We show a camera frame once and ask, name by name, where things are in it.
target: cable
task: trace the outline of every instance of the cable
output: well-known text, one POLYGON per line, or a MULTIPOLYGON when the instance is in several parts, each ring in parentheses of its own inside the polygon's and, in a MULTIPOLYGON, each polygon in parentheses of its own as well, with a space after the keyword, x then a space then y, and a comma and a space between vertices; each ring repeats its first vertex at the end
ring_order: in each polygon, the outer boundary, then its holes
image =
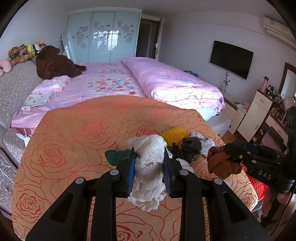
POLYGON ((272 231, 272 233, 269 235, 270 237, 274 234, 274 232, 277 230, 277 228, 279 227, 279 224, 281 223, 281 220, 283 219, 283 216, 284 216, 284 214, 285 214, 285 212, 286 212, 286 209, 287 209, 287 207, 288 207, 288 205, 290 204, 290 202, 291 202, 291 200, 292 200, 292 197, 293 197, 293 195, 294 195, 294 192, 295 192, 295 190, 296 190, 296 182, 294 182, 294 184, 293 184, 293 186, 292 186, 292 192, 291 192, 291 196, 290 196, 290 198, 289 198, 289 201, 288 201, 288 203, 286 204, 286 206, 285 206, 285 209, 284 209, 284 211, 283 211, 283 213, 282 213, 282 215, 281 215, 281 218, 280 218, 280 220, 279 220, 279 222, 278 222, 278 224, 277 224, 277 226, 276 226, 276 228, 272 231))

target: green sponge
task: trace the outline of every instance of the green sponge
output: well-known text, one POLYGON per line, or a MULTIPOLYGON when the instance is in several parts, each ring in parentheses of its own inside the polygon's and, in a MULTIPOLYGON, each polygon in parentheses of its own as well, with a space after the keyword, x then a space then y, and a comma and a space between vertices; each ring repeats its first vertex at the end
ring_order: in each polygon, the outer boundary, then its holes
POLYGON ((103 153, 102 157, 110 166, 116 167, 119 161, 128 159, 130 154, 130 149, 126 149, 125 151, 108 150, 103 153))

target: orange rose-patterned bedspread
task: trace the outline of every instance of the orange rose-patterned bedspread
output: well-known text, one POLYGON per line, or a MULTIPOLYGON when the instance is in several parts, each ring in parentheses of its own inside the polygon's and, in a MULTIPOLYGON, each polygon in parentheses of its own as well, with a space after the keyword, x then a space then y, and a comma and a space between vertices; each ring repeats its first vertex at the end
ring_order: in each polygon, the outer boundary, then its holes
MULTIPOLYGON (((223 145, 197 111, 179 109, 148 98, 106 96, 47 112, 25 150, 15 180, 12 218, 17 235, 25 240, 38 219, 74 179, 81 176, 87 180, 98 178, 110 170, 102 160, 105 151, 125 150, 126 141, 131 137, 160 134, 176 126, 189 132, 199 131, 213 139, 216 145, 223 145)), ((191 166, 198 177, 215 177, 208 173, 204 157, 192 162, 191 166)), ((231 175, 228 181, 251 210, 258 198, 245 173, 231 175)), ((166 196, 158 210, 149 213, 127 199, 117 199, 116 212, 119 241, 178 240, 180 199, 166 196)), ((209 240, 207 215, 205 218, 209 240)))

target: wardrobe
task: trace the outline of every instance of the wardrobe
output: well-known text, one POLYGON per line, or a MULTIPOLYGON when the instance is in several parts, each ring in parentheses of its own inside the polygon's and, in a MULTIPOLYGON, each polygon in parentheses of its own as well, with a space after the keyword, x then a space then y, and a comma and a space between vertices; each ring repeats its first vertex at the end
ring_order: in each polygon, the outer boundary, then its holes
POLYGON ((69 13, 66 32, 62 33, 65 52, 76 64, 135 57, 140 19, 140 9, 100 8, 69 13))

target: television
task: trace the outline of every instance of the television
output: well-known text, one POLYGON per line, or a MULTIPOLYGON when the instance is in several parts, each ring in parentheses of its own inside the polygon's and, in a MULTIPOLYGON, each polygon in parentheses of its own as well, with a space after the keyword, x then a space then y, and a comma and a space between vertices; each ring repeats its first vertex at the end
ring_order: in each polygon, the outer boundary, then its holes
POLYGON ((247 79, 253 59, 253 52, 241 47, 214 41, 210 63, 247 79))

